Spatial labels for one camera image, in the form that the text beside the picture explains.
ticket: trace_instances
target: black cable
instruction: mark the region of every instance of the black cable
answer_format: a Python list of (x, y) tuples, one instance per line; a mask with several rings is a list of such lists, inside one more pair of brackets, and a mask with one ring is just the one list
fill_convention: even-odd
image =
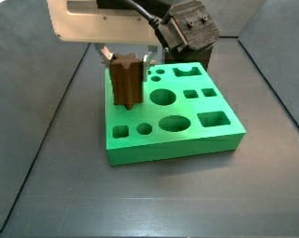
[(134, 3), (131, 0), (119, 0), (127, 7), (133, 8), (150, 22), (155, 19), (155, 16), (153, 16), (137, 3)]

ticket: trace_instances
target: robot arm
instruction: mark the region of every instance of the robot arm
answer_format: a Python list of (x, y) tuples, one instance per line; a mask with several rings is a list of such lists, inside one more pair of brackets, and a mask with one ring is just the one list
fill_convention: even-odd
[[(200, 0), (173, 5), (161, 0), (47, 0), (47, 6), (58, 38), (95, 43), (109, 67), (114, 104), (127, 110), (142, 102), (142, 82), (157, 46), (162, 45), (174, 59), (185, 60), (220, 38)], [(131, 53), (113, 54), (106, 43), (149, 45), (149, 53), (142, 59)]]

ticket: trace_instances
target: gray table surface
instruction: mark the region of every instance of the gray table surface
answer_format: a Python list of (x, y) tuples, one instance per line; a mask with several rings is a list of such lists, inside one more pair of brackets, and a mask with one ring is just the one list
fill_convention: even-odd
[(237, 39), (209, 64), (248, 130), (234, 152), (110, 167), (97, 62), (89, 48), (0, 236), (299, 236), (299, 129)]
[(299, 0), (266, 0), (238, 41), (299, 125)]
[(0, 4), (0, 230), (86, 47), (54, 35), (45, 0)]

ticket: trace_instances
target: rectangular hole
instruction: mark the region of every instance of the rectangular hole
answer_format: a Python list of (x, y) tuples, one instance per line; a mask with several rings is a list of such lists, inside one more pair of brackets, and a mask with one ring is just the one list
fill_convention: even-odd
[(217, 95), (213, 88), (204, 88), (202, 89), (202, 94), (204, 94), (205, 97), (214, 97)]
[(197, 67), (192, 67), (192, 69), (189, 71), (181, 71), (177, 68), (173, 68), (173, 72), (177, 77), (202, 75), (202, 73)]
[(205, 112), (197, 114), (204, 127), (230, 125), (230, 121), (224, 112)]
[(129, 127), (127, 126), (114, 126), (113, 128), (113, 137), (126, 138), (129, 136)]

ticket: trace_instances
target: green foam block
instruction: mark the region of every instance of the green foam block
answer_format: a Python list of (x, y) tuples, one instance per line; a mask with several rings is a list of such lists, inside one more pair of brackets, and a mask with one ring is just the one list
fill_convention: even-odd
[(105, 74), (106, 151), (110, 165), (230, 151), (245, 129), (200, 63), (157, 65), (143, 103), (114, 106)]

